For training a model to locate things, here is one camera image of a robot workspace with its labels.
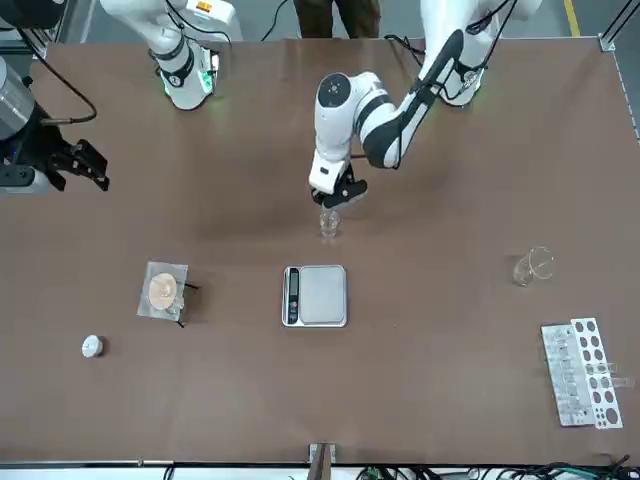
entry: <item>digital scale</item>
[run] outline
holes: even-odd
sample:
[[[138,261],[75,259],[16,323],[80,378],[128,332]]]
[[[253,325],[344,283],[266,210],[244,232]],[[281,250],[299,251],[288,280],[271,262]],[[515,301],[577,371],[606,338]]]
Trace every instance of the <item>digital scale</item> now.
[[[347,272],[340,265],[287,267],[282,292],[285,327],[344,327]]]

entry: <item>person's legs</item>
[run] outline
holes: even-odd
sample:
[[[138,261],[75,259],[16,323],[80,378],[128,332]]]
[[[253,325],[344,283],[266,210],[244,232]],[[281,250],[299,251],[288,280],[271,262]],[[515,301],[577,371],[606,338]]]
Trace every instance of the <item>person's legs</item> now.
[[[332,0],[294,0],[302,38],[333,36]]]
[[[336,3],[350,38],[378,38],[380,31],[378,0],[336,0]]]

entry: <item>black cable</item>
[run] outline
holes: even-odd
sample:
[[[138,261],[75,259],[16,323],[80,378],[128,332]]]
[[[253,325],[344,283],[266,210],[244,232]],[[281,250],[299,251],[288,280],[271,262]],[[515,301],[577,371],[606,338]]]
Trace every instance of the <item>black cable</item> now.
[[[404,37],[403,45],[407,45],[407,49],[409,50],[409,53],[413,57],[413,60],[420,66],[420,68],[422,68],[423,62],[418,58],[418,55],[420,55],[420,53],[416,53],[417,49],[411,46],[411,44],[409,43],[409,39],[407,37]]]
[[[169,9],[173,12],[173,14],[176,17],[178,17],[180,19],[180,21],[182,22],[182,25],[179,24],[178,22],[176,22],[176,19],[173,18],[171,16],[171,14],[169,14],[169,18],[171,19],[173,24],[176,27],[178,27],[181,31],[184,30],[184,26],[185,25],[188,25],[189,27],[193,28],[196,32],[206,33],[206,34],[209,34],[209,35],[222,35],[227,40],[227,43],[229,44],[229,47],[233,48],[233,44],[232,44],[231,39],[229,38],[229,35],[227,34],[227,32],[223,32],[222,30],[204,30],[204,29],[202,29],[200,27],[196,27],[192,23],[189,23],[187,20],[185,20],[185,18],[182,15],[180,15],[180,12],[178,12],[178,9],[176,7],[174,7],[169,0],[165,0],[165,3],[169,7]]]
[[[609,31],[613,28],[613,26],[615,25],[615,23],[618,21],[618,19],[622,16],[622,14],[625,12],[625,10],[627,8],[629,8],[629,5],[631,5],[631,2],[633,2],[633,0],[628,0],[627,4],[622,7],[622,9],[618,12],[618,15],[616,16],[616,18],[613,19],[613,22],[611,22],[609,24],[609,28],[607,28],[605,30],[605,32],[602,34],[602,38],[605,38],[607,36],[607,34],[609,33]]]
[[[636,3],[636,6],[633,7],[633,10],[631,10],[631,13],[627,15],[627,18],[624,19],[624,22],[622,22],[622,24],[620,24],[618,29],[611,34],[611,40],[610,40],[611,42],[613,42],[613,40],[618,36],[618,33],[620,33],[620,30],[622,30],[622,28],[627,24],[627,22],[631,20],[631,17],[635,15],[636,11],[638,10],[638,7],[640,7],[640,3]]]
[[[261,42],[264,42],[267,37],[269,35],[271,35],[271,32],[273,32],[273,29],[276,28],[276,24],[278,23],[278,14],[280,13],[280,9],[284,6],[285,3],[287,3],[289,0],[282,0],[280,2],[280,5],[278,5],[278,8],[276,8],[276,13],[273,16],[273,23],[271,24],[271,28],[269,28],[269,30],[267,30],[267,33],[265,33],[262,37],[262,40],[260,40]]]
[[[360,473],[358,473],[358,476],[356,477],[356,480],[360,480],[362,478],[362,475],[364,475],[366,472],[369,471],[370,467],[364,467],[362,470],[360,470]]]
[[[402,478],[404,478],[404,480],[409,480],[409,479],[407,478],[407,476],[406,476],[404,473],[402,473],[402,471],[401,471],[399,468],[396,468],[396,475],[398,475],[398,474],[399,474]]]
[[[409,468],[409,470],[416,477],[416,480],[427,480],[424,473],[422,473],[422,470],[420,470],[420,467]]]
[[[71,83],[66,78],[64,78],[60,73],[58,73],[56,69],[53,68],[49,64],[49,62],[47,62],[44,59],[42,55],[40,55],[40,52],[35,47],[31,39],[24,33],[24,31],[21,28],[17,28],[16,30],[18,31],[18,34],[20,34],[20,37],[22,38],[24,43],[27,44],[29,49],[38,58],[38,60],[40,60],[40,62],[47,68],[47,70],[49,70],[58,80],[60,80],[60,82],[64,84],[65,87],[71,90],[78,98],[80,98],[91,109],[91,113],[89,115],[85,115],[84,117],[47,118],[47,119],[44,119],[42,123],[46,125],[71,125],[73,123],[87,123],[93,120],[94,118],[96,118],[98,116],[98,110],[96,109],[96,106],[93,104],[93,102],[89,100],[80,90],[78,90],[76,87],[71,85]]]
[[[50,39],[48,37],[45,37],[45,39],[43,40],[42,37],[40,36],[40,34],[44,35],[42,31],[33,29],[31,30],[31,33],[40,42],[40,45],[42,45],[43,47],[47,46],[47,41],[50,41]]]
[[[439,87],[438,91],[435,93],[436,96],[440,95],[440,92],[444,90],[445,92],[445,96],[447,97],[447,99],[450,100],[449,97],[449,92],[447,91],[447,87],[445,86],[445,84],[447,83],[447,81],[449,80],[449,77],[451,76],[451,74],[453,73],[454,69],[452,68],[451,70],[449,70],[449,73],[447,74],[447,76],[445,77],[444,81],[442,83],[437,82],[435,80],[431,81],[431,82],[425,82],[424,84],[422,84],[419,89],[418,89],[418,93],[416,95],[420,94],[420,90],[422,88],[432,88],[432,87]],[[401,117],[404,117],[407,114],[407,111],[405,110],[404,112],[402,112],[400,114]],[[393,167],[394,169],[398,169],[400,168],[400,162],[402,162],[402,120],[403,118],[400,118],[400,121],[398,122],[398,163],[396,163],[396,165]]]
[[[482,63],[480,65],[478,65],[477,67],[472,68],[472,70],[475,70],[475,71],[482,70],[483,68],[485,68],[487,66],[487,63],[489,63],[489,59],[491,58],[491,55],[493,55],[493,51],[495,50],[496,45],[498,44],[498,40],[500,39],[500,35],[502,35],[502,31],[504,30],[504,27],[507,25],[507,22],[509,21],[509,18],[511,18],[511,14],[515,10],[517,4],[518,4],[518,0],[513,0],[513,3],[511,4],[511,8],[507,12],[507,16],[504,17],[504,22],[502,22],[502,25],[500,25],[500,29],[498,30],[496,38],[494,38],[493,42],[491,43],[491,47],[489,48],[489,52],[487,53],[487,56],[484,57],[484,60],[482,61]]]
[[[164,475],[162,475],[162,480],[172,480],[173,474],[175,473],[175,471],[176,471],[175,467],[173,465],[169,465],[164,470]]]
[[[502,478],[502,475],[504,475],[507,472],[517,473],[518,470],[516,470],[515,468],[505,468],[498,474],[498,476],[496,477],[496,480],[500,480]]]
[[[489,472],[491,470],[492,470],[491,468],[487,468],[478,480],[484,480],[485,478],[487,478],[487,475],[489,475]]]
[[[502,10],[508,2],[509,0],[504,0],[500,5],[498,5],[498,7],[495,10],[489,12],[480,20],[476,20],[475,22],[467,25],[467,33],[470,35],[477,35],[482,30],[487,28],[488,24],[486,22],[490,21],[494,17],[494,15],[500,13],[500,10]]]
[[[409,42],[409,38],[405,35],[404,38],[400,38],[397,35],[394,35],[393,33],[390,33],[388,35],[384,36],[385,40],[394,40],[396,42],[398,42],[399,44],[401,44],[404,48],[406,48],[407,50],[416,53],[418,55],[424,55],[424,50],[420,50],[419,48],[415,48],[411,45],[411,42]]]
[[[394,469],[393,468],[384,468],[384,467],[378,468],[378,473],[379,473],[378,477],[382,477],[382,480],[394,480],[394,478],[395,478],[395,480],[397,480],[398,479],[398,471],[397,471],[397,469],[396,469],[396,472],[395,472],[395,477],[393,477],[389,473],[389,470],[393,471]]]
[[[610,473],[605,477],[605,478],[611,478],[613,480],[616,480],[616,475],[618,474],[618,472],[620,471],[620,469],[622,468],[622,464],[624,462],[626,462],[627,460],[629,460],[629,455],[625,455],[624,457],[622,457],[620,460],[618,460],[617,462],[615,462],[614,464],[612,464],[609,468],[610,468]]]
[[[156,74],[156,77],[159,77],[159,76],[160,76],[161,68],[160,68],[160,65],[158,65],[158,61],[156,60],[155,55],[153,54],[153,50],[148,49],[148,50],[147,50],[147,55],[149,55],[149,58],[150,58],[151,60],[153,60],[153,62],[156,64],[155,74]]]

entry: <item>cable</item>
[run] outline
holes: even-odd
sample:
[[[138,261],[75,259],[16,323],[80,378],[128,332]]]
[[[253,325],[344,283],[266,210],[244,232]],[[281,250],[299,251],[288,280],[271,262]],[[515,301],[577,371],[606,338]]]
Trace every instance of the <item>cable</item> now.
[[[440,92],[442,90],[444,90],[445,95],[447,97],[447,99],[449,99],[449,92],[447,92],[447,88],[445,87],[445,84],[447,83],[447,81],[449,80],[449,77],[451,76],[451,74],[453,73],[454,68],[452,68],[451,70],[449,70],[449,73],[447,74],[447,76],[445,77],[444,81],[442,83],[437,82],[435,80],[431,81],[431,82],[425,82],[424,84],[422,84],[419,88],[418,88],[418,93],[416,94],[416,96],[418,96],[420,94],[420,90],[422,88],[432,88],[432,87],[439,87],[438,91],[436,92],[436,96],[440,95]],[[404,120],[404,116],[407,114],[407,110],[405,110],[404,112],[402,112],[400,114],[400,121],[398,122],[398,163],[396,163],[396,165],[393,167],[395,170],[397,170],[398,168],[400,168],[400,163],[402,162],[402,130],[403,130],[403,120]]]
[[[502,475],[504,475],[504,474],[505,474],[505,473],[507,473],[507,472],[514,472],[514,473],[516,473],[516,472],[517,472],[517,470],[516,470],[515,468],[505,468],[505,469],[503,469],[503,470],[498,474],[498,476],[496,477],[496,480],[500,480],[500,479],[502,478]]]
[[[162,475],[162,480],[172,480],[173,479],[173,474],[175,473],[175,471],[176,471],[175,466],[174,465],[169,465],[164,470],[164,475]]]
[[[173,14],[176,17],[178,17],[180,19],[180,21],[182,22],[182,25],[179,24],[178,22],[176,22],[176,19],[173,18],[171,16],[171,14],[169,14],[169,18],[171,19],[173,24],[176,27],[178,27],[181,31],[184,30],[184,26],[185,25],[188,25],[189,27],[193,28],[196,32],[206,33],[206,34],[209,34],[209,35],[222,35],[227,40],[227,43],[229,44],[229,47],[233,48],[233,43],[231,42],[231,39],[229,38],[229,35],[227,34],[227,32],[223,32],[222,30],[204,30],[204,29],[202,29],[200,27],[196,27],[192,23],[189,23],[187,20],[185,20],[185,18],[182,15],[180,15],[180,12],[178,12],[176,7],[174,7],[169,0],[165,0],[165,3],[169,7],[169,9],[173,12]]]
[[[618,474],[618,472],[622,468],[622,464],[624,462],[626,462],[627,460],[629,460],[629,455],[625,455],[620,460],[618,460],[613,465],[611,465],[609,467],[611,469],[611,472],[607,476],[605,476],[605,478],[607,478],[607,479],[611,478],[611,479],[615,480],[616,475]]]
[[[360,473],[358,473],[358,476],[356,477],[356,480],[361,480],[361,479],[362,479],[362,476],[363,476],[365,473],[369,473],[369,470],[370,470],[371,468],[374,468],[374,467],[366,466],[366,467],[364,467],[362,470],[360,470]]]
[[[489,475],[489,472],[491,471],[490,468],[487,468],[484,473],[482,474],[482,476],[480,477],[479,480],[484,480],[485,478],[487,478],[487,475]]]
[[[502,9],[502,7],[504,7],[507,4],[507,2],[509,2],[509,1],[510,0],[505,0],[504,2],[502,2],[498,8],[496,8],[491,14],[487,15],[484,18],[490,18],[490,16],[496,15],[500,11],[500,9]],[[495,38],[491,42],[491,46],[489,47],[489,51],[487,52],[487,55],[485,55],[484,60],[482,60],[482,62],[480,62],[475,67],[469,68],[468,72],[475,72],[475,73],[479,74],[482,70],[487,68],[487,65],[489,63],[489,59],[491,59],[491,57],[493,56],[493,52],[496,49],[496,45],[498,44],[498,40],[500,40],[500,36],[502,35],[502,32],[504,31],[504,27],[507,25],[507,22],[509,21],[509,18],[511,18],[511,14],[513,13],[513,11],[516,8],[516,5],[518,4],[518,0],[512,0],[512,2],[513,3],[511,3],[511,8],[509,8],[509,12],[507,12],[507,15],[504,18],[504,21],[502,22],[502,25],[500,25],[500,28],[498,29],[498,33],[496,34]],[[455,95],[451,96],[451,95],[449,95],[449,92],[447,91],[446,87],[444,87],[444,85],[441,87],[441,89],[443,89],[443,88],[444,88],[445,97],[450,102],[455,100],[456,98],[458,98],[466,90],[466,88],[461,88],[458,93],[456,93]]]
[[[383,469],[379,469],[379,470],[381,471],[382,476],[385,477],[384,470]],[[404,472],[400,470],[400,467],[395,467],[395,468],[391,467],[391,468],[388,468],[387,470],[391,470],[394,473],[394,477],[393,477],[394,480],[398,480],[398,475],[400,475],[403,478],[403,480],[409,480],[407,476],[404,474]]]
[[[42,120],[42,124],[43,125],[71,125],[73,123],[87,123],[93,120],[94,118],[96,118],[98,116],[98,110],[96,109],[96,106],[93,104],[93,102],[89,100],[80,90],[78,90],[76,87],[71,85],[71,83],[66,78],[64,78],[60,73],[58,73],[56,69],[53,68],[49,64],[49,62],[47,62],[44,59],[42,55],[40,55],[40,52],[35,47],[31,39],[27,37],[27,35],[24,33],[24,31],[21,28],[17,28],[16,30],[20,34],[20,37],[22,37],[22,40],[24,41],[24,43],[27,44],[29,49],[38,58],[38,60],[40,60],[40,62],[47,68],[47,70],[49,70],[58,80],[60,80],[60,82],[64,84],[65,87],[71,90],[77,97],[79,97],[91,109],[91,113],[89,115],[85,115],[84,117],[46,118]]]
[[[147,55],[149,55],[149,58],[150,58],[151,60],[153,60],[153,62],[156,64],[155,74],[156,74],[156,77],[159,77],[159,76],[160,76],[160,71],[161,71],[162,69],[160,68],[160,65],[158,65],[158,61],[156,60],[156,57],[155,57],[155,55],[153,54],[153,50],[148,49],[148,50],[147,50]]]
[[[636,12],[638,11],[638,7],[640,7],[640,3],[636,3],[636,6],[633,7],[633,10],[631,10],[631,13],[627,15],[627,18],[625,18],[624,21],[618,27],[618,29],[611,34],[610,42],[613,42],[613,40],[618,36],[618,33],[620,33],[620,30],[622,30],[624,26],[627,24],[627,22],[631,20],[631,17],[633,17],[636,14]]]
[[[631,2],[633,2],[633,0],[627,0],[627,4],[622,7],[622,9],[618,12],[618,15],[616,15],[616,18],[613,19],[613,22],[611,22],[609,24],[609,28],[607,28],[605,30],[605,32],[602,34],[602,38],[605,38],[607,36],[607,34],[611,31],[611,29],[613,28],[613,26],[616,24],[616,22],[618,21],[618,19],[622,16],[622,14],[627,10],[627,8],[629,8],[629,5],[631,5]]]
[[[477,20],[477,21],[467,25],[467,33],[469,35],[477,35],[480,32],[482,32],[489,25],[489,23],[487,23],[487,22],[490,22],[491,19],[494,17],[494,15],[499,13],[500,10],[502,10],[504,8],[504,6],[508,2],[509,2],[509,0],[504,0],[495,10],[489,12],[484,17],[482,17],[480,20]]]
[[[262,40],[260,40],[261,42],[264,42],[267,37],[269,35],[271,35],[271,32],[273,32],[273,29],[276,28],[276,24],[278,23],[278,14],[280,13],[280,9],[284,6],[285,3],[287,3],[289,0],[282,0],[280,2],[280,5],[278,5],[278,8],[276,8],[276,13],[273,16],[273,23],[271,24],[271,28],[269,28],[269,30],[267,30],[267,33],[265,33],[262,37]]]
[[[573,475],[577,475],[583,478],[598,478],[597,473],[589,472],[587,470],[582,470],[575,467],[563,467],[563,468],[559,468],[558,470],[565,473],[571,473]]]
[[[409,52],[411,53],[411,56],[413,57],[413,59],[415,60],[415,62],[420,65],[420,68],[422,68],[422,62],[420,61],[420,59],[418,58],[418,55],[423,55],[424,56],[424,50],[420,50],[418,48],[415,48],[411,45],[411,42],[409,41],[409,38],[405,35],[404,38],[400,38],[397,35],[394,34],[389,34],[389,35],[385,35],[384,36],[385,40],[393,40],[396,41],[400,44],[400,46],[402,46],[403,48],[406,48],[407,50],[409,50]]]

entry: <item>brown table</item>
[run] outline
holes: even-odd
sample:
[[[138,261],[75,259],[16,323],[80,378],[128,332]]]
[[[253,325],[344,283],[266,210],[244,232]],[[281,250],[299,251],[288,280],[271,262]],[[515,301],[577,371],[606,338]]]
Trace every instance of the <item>brown table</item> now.
[[[561,428],[540,325],[596,316],[640,378],[640,162],[614,58],[596,40],[499,43],[468,109],[421,126],[399,171],[365,162],[366,201],[334,244],[306,178],[314,94],[378,72],[399,101],[415,66],[384,41],[235,45],[219,96],[163,97],[142,46],[64,46],[51,62],[97,104],[66,129],[109,159],[112,187],[0,202],[0,459],[579,463],[640,459],[624,429]],[[81,106],[38,69],[53,115]],[[548,283],[510,256],[556,254]],[[145,265],[190,265],[187,328],[136,316]],[[341,330],[283,328],[282,270],[339,263]],[[88,334],[106,355],[80,354]]]

